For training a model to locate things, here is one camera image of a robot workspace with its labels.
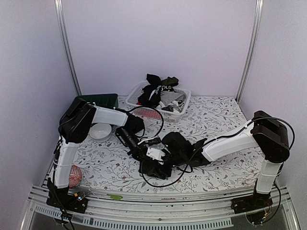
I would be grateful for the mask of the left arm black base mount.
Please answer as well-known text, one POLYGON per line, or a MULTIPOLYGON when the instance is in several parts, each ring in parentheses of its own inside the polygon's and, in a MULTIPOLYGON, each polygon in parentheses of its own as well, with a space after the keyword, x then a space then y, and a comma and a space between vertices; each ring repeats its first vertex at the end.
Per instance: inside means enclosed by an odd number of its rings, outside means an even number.
POLYGON ((52 207, 64 208, 66 211, 73 211, 84 214, 87 208, 88 199, 79 201, 76 196, 70 195, 69 187, 57 188, 50 181, 47 184, 49 189, 46 204, 52 207))

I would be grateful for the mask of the left robot arm white sleeves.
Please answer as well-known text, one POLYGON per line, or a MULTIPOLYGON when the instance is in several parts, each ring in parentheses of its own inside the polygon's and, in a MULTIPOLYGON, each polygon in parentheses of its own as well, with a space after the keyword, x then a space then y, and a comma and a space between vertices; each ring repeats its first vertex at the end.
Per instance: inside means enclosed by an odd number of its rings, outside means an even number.
POLYGON ((57 189, 69 187, 72 162, 79 145, 87 138, 94 123, 123 127, 129 134, 144 129, 144 121, 123 109, 98 106, 75 97, 59 121, 58 149, 55 150, 54 175, 51 181, 57 189))

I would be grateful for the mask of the black pinstriped underwear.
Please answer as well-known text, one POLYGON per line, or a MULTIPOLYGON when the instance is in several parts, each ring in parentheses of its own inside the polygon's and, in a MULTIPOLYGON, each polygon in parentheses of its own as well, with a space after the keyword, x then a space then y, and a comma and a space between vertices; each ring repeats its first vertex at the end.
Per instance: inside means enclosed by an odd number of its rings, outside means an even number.
POLYGON ((143 160, 140 162, 139 173, 165 180, 172 174, 172 165, 164 163, 161 165, 154 160, 143 160))

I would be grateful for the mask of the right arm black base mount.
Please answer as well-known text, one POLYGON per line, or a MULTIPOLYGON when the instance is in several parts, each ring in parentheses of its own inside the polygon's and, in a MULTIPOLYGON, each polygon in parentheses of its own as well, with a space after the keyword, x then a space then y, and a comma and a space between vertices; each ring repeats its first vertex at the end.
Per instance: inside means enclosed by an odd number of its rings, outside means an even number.
POLYGON ((254 189, 251 195, 232 199, 231 209, 238 214, 269 207, 272 204, 271 193, 261 194, 254 189))

